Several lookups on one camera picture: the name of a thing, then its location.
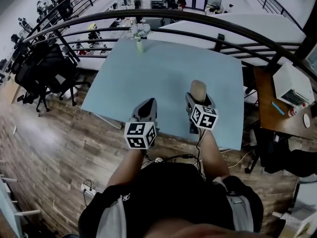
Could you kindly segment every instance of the wooden floor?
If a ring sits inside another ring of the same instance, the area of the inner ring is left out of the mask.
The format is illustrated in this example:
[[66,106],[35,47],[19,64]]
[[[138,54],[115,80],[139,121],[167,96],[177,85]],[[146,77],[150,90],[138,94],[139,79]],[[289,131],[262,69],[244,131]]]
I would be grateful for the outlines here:
[[[57,237],[78,233],[77,221],[85,209],[80,189],[83,181],[92,180],[93,187],[102,191],[127,154],[123,129],[115,129],[80,109],[86,93],[87,88],[78,91],[76,107],[70,101],[58,101],[54,97],[49,101],[51,111],[45,113],[42,107],[40,117],[35,112],[35,104],[8,105],[0,100],[0,148],[3,147],[0,160],[6,161],[5,165],[0,164],[0,174],[18,179],[10,187],[20,208],[40,209],[48,228],[58,231]],[[251,122],[255,116],[256,113],[252,114],[246,121]],[[248,142],[245,132],[242,145]],[[307,142],[303,144],[315,147]],[[231,166],[250,150],[246,146],[242,151],[229,151],[223,156]],[[183,153],[197,154],[194,143],[159,135],[149,157]],[[247,175],[244,168],[250,161],[247,156],[230,171],[260,196],[264,204],[262,232],[273,235],[276,218],[271,213],[284,212],[290,207],[297,178],[286,172],[266,174],[259,164]]]

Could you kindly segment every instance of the wooden desk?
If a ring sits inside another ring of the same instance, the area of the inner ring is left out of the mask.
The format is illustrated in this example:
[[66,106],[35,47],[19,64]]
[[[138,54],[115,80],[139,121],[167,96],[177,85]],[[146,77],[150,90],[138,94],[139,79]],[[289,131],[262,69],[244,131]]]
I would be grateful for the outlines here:
[[[260,127],[291,136],[313,139],[315,127],[312,120],[311,109],[305,108],[299,114],[290,118],[287,112],[291,109],[291,106],[276,99],[271,74],[264,72],[262,69],[255,68],[254,75],[258,91]],[[284,116],[273,107],[272,101],[285,112]],[[309,128],[306,128],[303,122],[303,115],[305,113],[308,114],[311,120],[311,126]]]

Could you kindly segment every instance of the light blue table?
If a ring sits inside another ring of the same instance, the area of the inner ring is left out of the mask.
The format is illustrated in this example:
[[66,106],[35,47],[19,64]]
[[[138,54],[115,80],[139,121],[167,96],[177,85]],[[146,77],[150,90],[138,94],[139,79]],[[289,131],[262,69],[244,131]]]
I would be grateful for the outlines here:
[[127,122],[133,109],[154,97],[160,132],[198,140],[189,133],[185,94],[192,80],[207,85],[219,112],[212,131],[219,147],[241,149],[244,91],[241,62],[227,55],[188,45],[120,39],[98,72],[82,109]]

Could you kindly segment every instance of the black bag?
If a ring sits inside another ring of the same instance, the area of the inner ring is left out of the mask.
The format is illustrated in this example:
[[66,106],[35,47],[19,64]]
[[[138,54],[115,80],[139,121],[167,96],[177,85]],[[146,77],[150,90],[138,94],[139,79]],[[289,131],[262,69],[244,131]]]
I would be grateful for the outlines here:
[[136,8],[139,8],[140,5],[141,5],[140,0],[134,0],[134,6],[135,6]]

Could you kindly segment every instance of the curved handrail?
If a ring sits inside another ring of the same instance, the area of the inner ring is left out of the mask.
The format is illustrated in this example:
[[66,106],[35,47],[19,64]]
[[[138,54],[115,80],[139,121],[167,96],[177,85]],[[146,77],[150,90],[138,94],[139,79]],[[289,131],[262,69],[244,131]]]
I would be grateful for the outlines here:
[[109,18],[117,18],[117,17],[128,17],[128,16],[141,16],[141,17],[165,17],[165,18],[173,18],[177,20],[187,20],[196,23],[201,23],[204,25],[209,25],[217,28],[221,28],[246,38],[249,38],[255,42],[258,42],[268,48],[271,48],[273,51],[276,51],[277,54],[281,55],[282,57],[286,57],[290,61],[292,61],[296,66],[301,68],[305,73],[307,73],[313,80],[317,82],[317,75],[307,68],[294,54],[287,51],[284,47],[280,46],[276,42],[272,41],[271,39],[255,32],[245,27],[230,23],[228,21],[215,18],[215,17],[208,17],[205,15],[200,15],[191,12],[183,12],[177,10],[164,10],[164,9],[129,9],[129,10],[115,10],[115,11],[108,11],[108,12],[101,12],[92,15],[83,16],[80,18],[74,18],[66,22],[62,22],[58,25],[52,26],[48,29],[45,29],[27,39],[24,42],[28,42],[37,38],[43,34],[56,31],[60,28],[77,25],[85,22],[101,20],[101,19],[109,19]]
[[274,0],[279,6],[281,6],[281,8],[282,8],[282,10],[284,11],[284,12],[286,12],[287,14],[288,14],[288,16],[292,19],[292,21],[298,26],[298,28],[302,31],[302,32],[304,32],[304,30],[303,30],[303,28],[300,26],[300,24],[296,21],[296,19],[288,12],[288,10],[287,9],[285,9],[285,7],[284,6],[282,6],[277,0]]
[[61,5],[62,5],[63,3],[65,3],[66,1],[68,1],[68,0],[64,0],[64,1],[61,2],[58,6],[54,7],[54,9],[51,10],[51,11],[40,21],[40,23],[38,23],[38,24],[36,25],[36,27],[33,28],[33,30],[28,34],[27,38],[28,38],[29,36],[31,36],[32,34],[34,34],[34,32],[35,32],[37,29],[40,28],[40,25],[43,24],[43,22],[44,22],[46,19],[48,19],[49,16],[51,16],[53,13],[55,13],[56,10],[57,10],[58,8],[60,8]]

